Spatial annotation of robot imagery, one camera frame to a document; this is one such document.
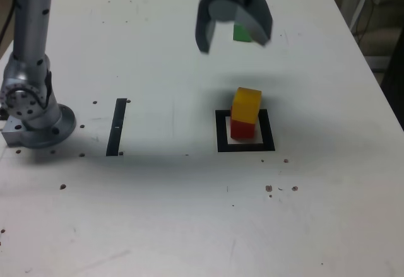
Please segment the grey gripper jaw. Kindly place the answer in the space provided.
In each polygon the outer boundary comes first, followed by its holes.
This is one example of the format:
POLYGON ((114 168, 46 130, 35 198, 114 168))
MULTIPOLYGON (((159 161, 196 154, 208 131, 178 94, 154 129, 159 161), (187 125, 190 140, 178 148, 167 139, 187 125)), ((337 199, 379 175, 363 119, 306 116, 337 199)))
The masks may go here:
POLYGON ((208 11, 213 21, 241 25, 261 46, 271 39, 273 18, 266 0, 212 0, 208 11))

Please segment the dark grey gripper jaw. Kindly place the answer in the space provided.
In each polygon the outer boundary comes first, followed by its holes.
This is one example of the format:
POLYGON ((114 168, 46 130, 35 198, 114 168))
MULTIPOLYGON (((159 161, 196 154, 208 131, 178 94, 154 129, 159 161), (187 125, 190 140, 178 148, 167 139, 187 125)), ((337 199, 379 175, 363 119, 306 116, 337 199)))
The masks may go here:
POLYGON ((211 13, 214 0, 200 0, 196 18, 195 40, 200 52, 208 54, 217 19, 211 13))

